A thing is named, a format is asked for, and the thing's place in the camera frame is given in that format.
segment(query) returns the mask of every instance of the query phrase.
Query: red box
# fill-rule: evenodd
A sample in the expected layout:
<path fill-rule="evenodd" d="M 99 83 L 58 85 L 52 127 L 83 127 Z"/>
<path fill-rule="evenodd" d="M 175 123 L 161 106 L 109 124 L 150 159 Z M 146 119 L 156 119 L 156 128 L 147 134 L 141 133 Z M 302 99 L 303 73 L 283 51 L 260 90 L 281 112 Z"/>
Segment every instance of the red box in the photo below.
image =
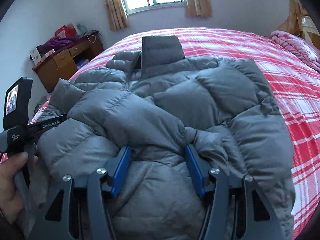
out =
<path fill-rule="evenodd" d="M 60 29 L 58 29 L 55 33 L 55 36 L 58 36 L 59 38 L 66 38 L 68 36 L 74 36 L 76 35 L 76 29 L 72 28 L 69 29 L 67 26 L 62 26 Z"/>

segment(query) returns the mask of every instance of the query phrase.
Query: white wall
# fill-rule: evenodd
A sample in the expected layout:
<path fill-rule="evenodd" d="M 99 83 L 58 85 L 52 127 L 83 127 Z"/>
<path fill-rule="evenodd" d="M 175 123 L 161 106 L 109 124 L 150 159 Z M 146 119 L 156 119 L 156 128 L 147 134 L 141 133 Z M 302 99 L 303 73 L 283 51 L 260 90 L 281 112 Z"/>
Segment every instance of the white wall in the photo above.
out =
<path fill-rule="evenodd" d="M 211 0 L 211 3 L 213 17 L 209 19 L 186 18 L 183 7 L 162 8 L 129 15 L 129 28 L 111 32 L 103 0 L 66 0 L 74 21 L 89 30 L 100 31 L 105 49 L 128 35 L 165 28 L 213 27 L 269 36 L 289 13 L 288 0 Z"/>
<path fill-rule="evenodd" d="M 29 51 L 44 44 L 54 32 L 68 22 L 63 0 L 15 0 L 0 22 L 0 105 L 6 90 L 21 76 L 34 79 L 29 116 L 39 99 L 47 94 L 38 76 Z M 0 110 L 0 130 L 3 111 Z"/>

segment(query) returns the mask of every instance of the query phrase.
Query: jacket sleeve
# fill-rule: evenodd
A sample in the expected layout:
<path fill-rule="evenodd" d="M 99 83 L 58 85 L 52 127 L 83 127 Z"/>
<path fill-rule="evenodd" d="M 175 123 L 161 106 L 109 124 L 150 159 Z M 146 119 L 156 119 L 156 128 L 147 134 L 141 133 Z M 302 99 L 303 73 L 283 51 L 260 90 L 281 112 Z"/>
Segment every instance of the jacket sleeve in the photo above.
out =
<path fill-rule="evenodd" d="M 3 240 L 25 240 L 22 233 L 15 225 L 10 225 L 0 214 L 0 232 Z"/>

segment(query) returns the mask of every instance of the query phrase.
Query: red and white plaid blanket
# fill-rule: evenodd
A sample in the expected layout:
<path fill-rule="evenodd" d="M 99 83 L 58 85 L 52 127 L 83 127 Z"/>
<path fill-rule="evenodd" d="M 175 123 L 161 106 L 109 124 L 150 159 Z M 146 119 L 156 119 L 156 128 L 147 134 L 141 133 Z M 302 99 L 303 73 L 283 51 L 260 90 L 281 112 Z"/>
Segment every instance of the red and white plaid blanket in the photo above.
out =
<path fill-rule="evenodd" d="M 97 56 L 71 79 L 89 69 L 104 66 L 120 51 L 140 50 L 141 38 L 146 35 L 176 35 L 186 56 L 254 59 L 273 90 L 295 152 L 292 176 L 296 202 L 292 214 L 296 238 L 320 200 L 320 73 L 270 39 L 253 33 L 180 28 L 131 35 Z"/>

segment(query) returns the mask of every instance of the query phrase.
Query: hand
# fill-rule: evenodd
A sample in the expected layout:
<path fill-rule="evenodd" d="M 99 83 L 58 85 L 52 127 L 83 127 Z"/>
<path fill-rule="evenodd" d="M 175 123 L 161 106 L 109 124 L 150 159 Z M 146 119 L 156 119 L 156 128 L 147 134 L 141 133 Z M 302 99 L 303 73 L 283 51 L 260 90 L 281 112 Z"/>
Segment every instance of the hand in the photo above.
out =
<path fill-rule="evenodd" d="M 28 154 L 15 154 L 0 165 L 0 207 L 7 221 L 12 224 L 16 221 L 19 212 L 23 209 L 22 200 L 16 191 L 13 176 L 27 163 Z"/>

